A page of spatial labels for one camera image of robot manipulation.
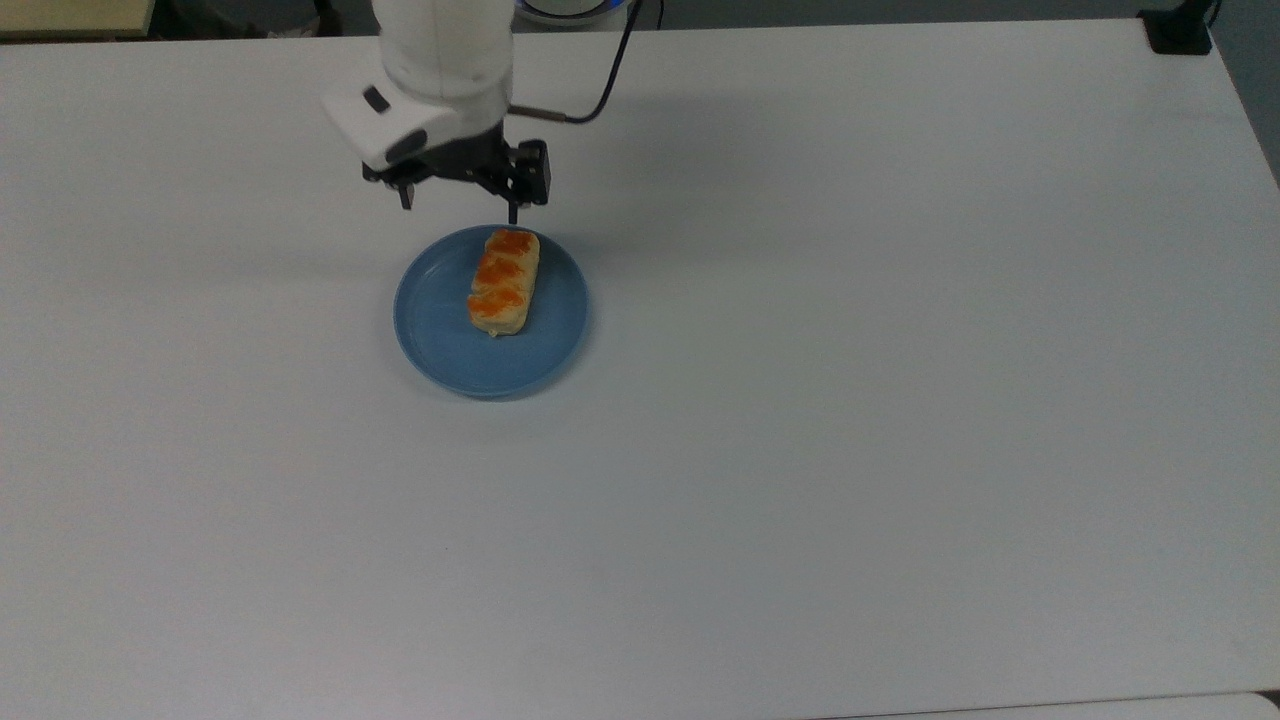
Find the baked pastry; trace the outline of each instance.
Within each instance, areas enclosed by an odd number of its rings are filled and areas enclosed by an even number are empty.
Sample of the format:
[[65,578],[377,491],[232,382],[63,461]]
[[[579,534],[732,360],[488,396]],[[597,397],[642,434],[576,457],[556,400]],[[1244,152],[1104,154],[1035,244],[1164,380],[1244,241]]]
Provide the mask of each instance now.
[[472,325],[490,337],[515,334],[525,327],[539,251],[538,236],[531,232],[499,228],[489,236],[467,297]]

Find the white table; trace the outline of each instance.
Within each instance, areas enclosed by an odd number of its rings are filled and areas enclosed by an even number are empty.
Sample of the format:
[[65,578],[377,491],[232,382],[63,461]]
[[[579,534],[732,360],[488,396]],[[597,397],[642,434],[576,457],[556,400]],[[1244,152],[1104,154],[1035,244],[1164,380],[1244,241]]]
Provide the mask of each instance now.
[[[517,101],[614,40],[520,37]],[[360,179],[317,97],[371,42],[0,49],[0,716],[1280,685],[1280,193],[1216,54],[637,36],[598,123],[509,123],[594,325],[476,402],[390,302],[504,208]]]

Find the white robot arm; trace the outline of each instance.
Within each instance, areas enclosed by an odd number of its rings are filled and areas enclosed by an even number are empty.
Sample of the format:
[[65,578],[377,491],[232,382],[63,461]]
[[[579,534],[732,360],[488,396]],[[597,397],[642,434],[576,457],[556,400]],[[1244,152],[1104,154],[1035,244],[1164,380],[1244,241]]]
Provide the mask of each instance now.
[[365,178],[412,205],[430,177],[475,182],[518,206],[547,202],[547,145],[509,147],[512,0],[374,0],[379,47],[323,104]]
[[374,0],[378,51],[324,96],[366,165],[385,170],[502,122],[512,12],[511,0]]

